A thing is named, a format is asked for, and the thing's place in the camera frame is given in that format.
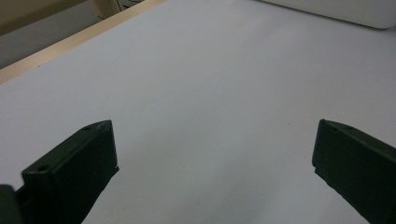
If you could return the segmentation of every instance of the screw hole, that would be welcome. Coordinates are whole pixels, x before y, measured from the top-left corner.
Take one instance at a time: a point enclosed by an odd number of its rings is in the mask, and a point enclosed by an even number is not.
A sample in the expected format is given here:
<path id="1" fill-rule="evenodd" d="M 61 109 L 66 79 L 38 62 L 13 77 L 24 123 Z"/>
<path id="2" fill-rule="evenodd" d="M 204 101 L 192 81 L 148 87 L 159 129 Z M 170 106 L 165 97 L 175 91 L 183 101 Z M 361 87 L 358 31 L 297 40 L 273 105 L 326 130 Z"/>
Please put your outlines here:
<path id="1" fill-rule="evenodd" d="M 48 165 L 42 165 L 40 167 L 37 168 L 38 172 L 45 172 L 49 169 L 50 167 Z"/>

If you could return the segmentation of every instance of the wooden table edge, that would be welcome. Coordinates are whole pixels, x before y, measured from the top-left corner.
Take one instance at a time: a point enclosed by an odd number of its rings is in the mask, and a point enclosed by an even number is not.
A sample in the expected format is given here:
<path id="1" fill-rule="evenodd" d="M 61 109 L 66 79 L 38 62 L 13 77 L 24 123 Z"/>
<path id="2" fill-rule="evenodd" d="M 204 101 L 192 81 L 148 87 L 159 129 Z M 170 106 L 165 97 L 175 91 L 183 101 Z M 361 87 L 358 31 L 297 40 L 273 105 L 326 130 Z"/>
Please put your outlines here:
<path id="1" fill-rule="evenodd" d="M 124 21 L 131 19 L 140 13 L 159 5 L 165 0 L 146 0 L 133 7 L 130 7 L 104 21 L 100 21 L 95 25 L 78 32 L 66 39 L 51 45 L 39 52 L 32 54 L 16 63 L 13 63 L 0 70 L 0 84 L 10 81 L 12 78 L 25 74 L 26 72 L 47 63 L 52 59 L 66 53 L 86 41 L 94 38 L 95 36 L 121 24 Z"/>

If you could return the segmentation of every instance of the white table surface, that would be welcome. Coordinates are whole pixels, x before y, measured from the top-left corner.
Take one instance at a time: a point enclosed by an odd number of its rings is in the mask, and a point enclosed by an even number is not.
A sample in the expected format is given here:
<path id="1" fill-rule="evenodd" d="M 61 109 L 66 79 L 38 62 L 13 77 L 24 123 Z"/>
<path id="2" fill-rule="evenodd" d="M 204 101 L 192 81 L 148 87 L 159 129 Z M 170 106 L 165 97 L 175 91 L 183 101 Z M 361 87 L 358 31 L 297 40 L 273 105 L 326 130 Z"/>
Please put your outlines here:
<path id="1" fill-rule="evenodd" d="M 396 30 L 254 0 L 167 0 L 0 85 L 0 180 L 112 119 L 84 223 L 367 223 L 314 174 L 318 121 L 396 146 Z"/>

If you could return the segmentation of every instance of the background wall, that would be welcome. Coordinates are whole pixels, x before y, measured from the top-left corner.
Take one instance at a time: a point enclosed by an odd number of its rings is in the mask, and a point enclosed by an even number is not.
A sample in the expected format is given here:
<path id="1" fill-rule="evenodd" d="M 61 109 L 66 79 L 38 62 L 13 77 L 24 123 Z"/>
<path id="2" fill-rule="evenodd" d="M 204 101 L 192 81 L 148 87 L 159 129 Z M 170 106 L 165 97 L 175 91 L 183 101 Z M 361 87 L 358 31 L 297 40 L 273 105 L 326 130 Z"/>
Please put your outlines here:
<path id="1" fill-rule="evenodd" d="M 86 0 L 0 0 L 0 35 Z"/>

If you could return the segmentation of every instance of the wooden edge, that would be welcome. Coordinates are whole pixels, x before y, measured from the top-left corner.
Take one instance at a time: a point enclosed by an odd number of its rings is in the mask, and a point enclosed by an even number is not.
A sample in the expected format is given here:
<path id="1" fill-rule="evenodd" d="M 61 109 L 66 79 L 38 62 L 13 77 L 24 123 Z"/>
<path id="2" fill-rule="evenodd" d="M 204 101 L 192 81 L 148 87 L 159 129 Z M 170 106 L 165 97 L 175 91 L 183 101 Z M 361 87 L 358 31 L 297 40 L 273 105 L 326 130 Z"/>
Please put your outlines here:
<path id="1" fill-rule="evenodd" d="M 50 60 L 66 53 L 82 43 L 94 38 L 95 36 L 119 25 L 120 23 L 131 19 L 140 13 L 159 5 L 165 0 L 146 0 L 133 7 L 130 7 L 104 21 L 100 21 L 95 25 L 67 37 L 66 39 L 49 46 L 39 52 L 32 54 L 14 64 L 11 64 L 0 70 L 0 84 L 10 81 L 14 77 L 18 77 L 41 64 L 47 63 Z"/>

